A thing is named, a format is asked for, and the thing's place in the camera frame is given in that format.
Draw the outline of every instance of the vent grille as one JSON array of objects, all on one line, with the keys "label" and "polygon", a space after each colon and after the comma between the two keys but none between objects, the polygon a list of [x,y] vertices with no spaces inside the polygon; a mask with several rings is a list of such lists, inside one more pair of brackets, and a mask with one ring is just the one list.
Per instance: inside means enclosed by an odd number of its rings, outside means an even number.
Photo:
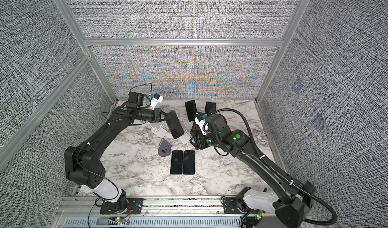
[{"label": "vent grille", "polygon": [[[127,224],[118,225],[108,217],[91,217],[93,227],[240,227],[239,216],[228,217],[131,217]],[[63,227],[88,227],[86,217],[68,217]]]}]

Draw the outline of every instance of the metal bracket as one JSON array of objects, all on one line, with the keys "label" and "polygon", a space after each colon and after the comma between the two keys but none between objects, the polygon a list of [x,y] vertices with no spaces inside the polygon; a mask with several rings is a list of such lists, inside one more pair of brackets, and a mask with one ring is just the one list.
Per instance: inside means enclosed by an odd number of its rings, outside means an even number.
[{"label": "metal bracket", "polygon": [[[143,198],[127,198],[128,205],[131,206],[131,215],[140,214],[143,208]],[[125,211],[123,214],[128,214],[129,209]],[[100,210],[100,214],[116,214],[114,211],[109,211],[108,206],[102,206]]]},{"label": "metal bracket", "polygon": [[[237,208],[237,199],[236,198],[223,198],[222,204],[224,207],[224,213],[225,214],[243,214],[238,208]],[[259,210],[254,209],[252,214],[258,214]]]}]

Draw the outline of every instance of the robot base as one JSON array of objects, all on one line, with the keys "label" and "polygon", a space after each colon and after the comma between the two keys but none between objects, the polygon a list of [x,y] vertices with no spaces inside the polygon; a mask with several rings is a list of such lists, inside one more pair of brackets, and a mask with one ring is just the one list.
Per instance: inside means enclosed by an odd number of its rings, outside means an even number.
[{"label": "robot base", "polygon": [[121,212],[116,203],[104,202],[101,205],[100,214],[128,214],[131,207],[131,214],[140,214],[143,208],[143,198],[127,198],[127,208]]}]

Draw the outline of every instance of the wire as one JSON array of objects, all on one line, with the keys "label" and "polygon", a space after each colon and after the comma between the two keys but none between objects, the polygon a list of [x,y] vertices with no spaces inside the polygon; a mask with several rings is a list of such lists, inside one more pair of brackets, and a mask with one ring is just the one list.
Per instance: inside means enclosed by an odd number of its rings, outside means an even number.
[{"label": "wire", "polygon": [[80,162],[78,161],[78,157],[80,156],[80,153],[81,153],[81,151],[78,152],[77,157],[76,157],[77,164],[80,165],[80,167],[82,167],[82,169],[84,169],[85,171],[88,171],[88,172],[90,172],[90,173],[92,173],[92,174],[94,174],[94,175],[96,175],[96,176],[105,178],[105,179],[108,180],[110,183],[112,183],[112,184],[114,185],[114,187],[116,188],[116,190],[117,190],[117,195],[116,195],[114,198],[103,198],[103,197],[97,195],[95,192],[94,192],[94,194],[95,194],[96,196],[98,196],[99,198],[102,198],[102,199],[104,199],[104,200],[113,200],[113,199],[117,198],[117,197],[119,196],[119,193],[120,193],[119,188],[118,188],[111,180],[107,179],[106,177],[101,176],[101,175],[99,175],[99,174],[97,174],[97,173],[94,173],[94,172],[89,171],[89,170],[87,170],[86,168],[84,168],[84,167],[80,164]]},{"label": "wire", "polygon": [[93,204],[92,208],[91,208],[90,211],[89,211],[89,214],[88,214],[88,226],[89,226],[89,228],[91,228],[91,227],[90,227],[90,224],[89,224],[90,213],[92,212],[92,209],[94,208],[94,206],[97,205],[96,203],[97,203],[97,201],[98,201],[99,199],[100,199],[100,197],[96,198],[96,200],[94,201],[94,204]]},{"label": "wire", "polygon": [[141,124],[131,124],[130,126],[142,125],[142,124],[145,124],[145,123],[146,123],[146,122],[141,123]]},{"label": "wire", "polygon": [[134,86],[134,87],[132,87],[132,88],[129,90],[129,92],[131,92],[132,89],[134,89],[134,88],[137,88],[137,87],[139,87],[139,86],[145,86],[145,85],[151,85],[151,97],[152,97],[152,83],[146,83],[146,84]]},{"label": "wire", "polygon": [[221,196],[221,198],[220,198],[220,202],[222,205],[224,205],[224,202],[222,201],[223,198],[226,198],[226,196]]},{"label": "wire", "polygon": [[[251,131],[251,128],[249,127],[249,124],[248,124],[248,121],[245,119],[244,115],[242,113],[240,113],[239,111],[235,110],[235,109],[219,109],[217,111],[215,111],[214,113],[218,113],[218,112],[221,112],[221,111],[231,111],[231,112],[234,112],[238,115],[240,115],[240,117],[242,118],[242,120],[244,121],[244,124],[247,128],[247,131],[248,131],[248,134],[249,134],[249,137],[251,139],[251,143],[255,149],[255,151],[257,153],[262,153],[260,151],[260,149],[257,147],[256,143],[255,143],[255,139],[253,138],[253,134],[252,134],[252,131]],[[265,158],[261,158],[259,159],[261,162],[263,162],[274,174],[276,174],[278,177],[280,177],[281,179],[283,179],[284,181],[288,182],[290,186],[292,186],[293,188],[295,188],[296,190],[298,190],[299,192],[303,193],[304,195],[308,196],[309,198],[312,198],[313,200],[317,201],[318,203],[322,204],[328,211],[330,211],[332,217],[331,219],[329,220],[326,220],[326,221],[315,221],[315,220],[310,220],[310,219],[304,219],[303,221],[305,222],[308,222],[308,223],[311,223],[311,224],[314,224],[314,225],[332,225],[334,224],[336,221],[337,221],[337,213],[336,211],[330,206],[328,205],[326,202],[324,202],[322,199],[320,199],[319,197],[311,194],[310,192],[308,192],[307,190],[305,190],[304,188],[302,187],[299,187],[297,185],[295,185],[291,180],[289,180],[288,178],[284,177],[281,173],[279,173],[274,167],[272,167],[266,160]]]},{"label": "wire", "polygon": [[129,213],[128,213],[128,215],[126,215],[126,216],[124,217],[124,219],[127,218],[127,217],[129,216],[129,218],[128,218],[128,220],[129,220],[129,219],[131,218],[131,210],[132,210],[132,208],[131,208],[130,205],[128,205],[128,208],[129,208]]},{"label": "wire", "polygon": [[244,228],[244,227],[243,227],[244,220],[246,219],[246,217],[247,217],[252,211],[253,211],[253,209],[251,209],[250,211],[246,212],[245,215],[242,217],[242,219],[241,219],[241,224],[240,224],[241,228]]},{"label": "wire", "polygon": [[216,152],[219,154],[219,155],[222,155],[221,153],[219,153],[218,151],[217,151],[217,148],[215,147],[215,146],[213,146],[214,147],[214,150],[216,150]]},{"label": "wire", "polygon": [[106,120],[108,120],[108,118],[107,117],[105,117],[105,113],[111,113],[111,112],[101,112],[101,115],[106,119]]}]

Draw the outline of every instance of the phone screen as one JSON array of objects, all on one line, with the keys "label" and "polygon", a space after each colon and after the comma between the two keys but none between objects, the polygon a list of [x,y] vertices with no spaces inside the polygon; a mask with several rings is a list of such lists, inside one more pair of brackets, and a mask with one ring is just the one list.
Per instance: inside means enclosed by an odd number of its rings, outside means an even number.
[{"label": "phone screen", "polygon": [[164,119],[166,120],[167,126],[171,131],[172,138],[177,139],[185,133],[175,111],[171,111],[165,114]]},{"label": "phone screen", "polygon": [[185,150],[183,152],[183,174],[195,174],[195,151],[193,150]]},{"label": "phone screen", "polygon": [[197,113],[197,105],[195,104],[195,100],[185,102],[185,106],[189,122],[194,121],[195,114]]},{"label": "phone screen", "polygon": [[172,175],[182,174],[182,165],[183,165],[183,151],[173,150],[171,153],[170,174]]},{"label": "phone screen", "polygon": [[214,112],[216,111],[216,106],[217,106],[216,103],[212,103],[210,101],[206,102],[206,105],[205,105],[206,115],[210,116],[210,115],[214,114]]}]

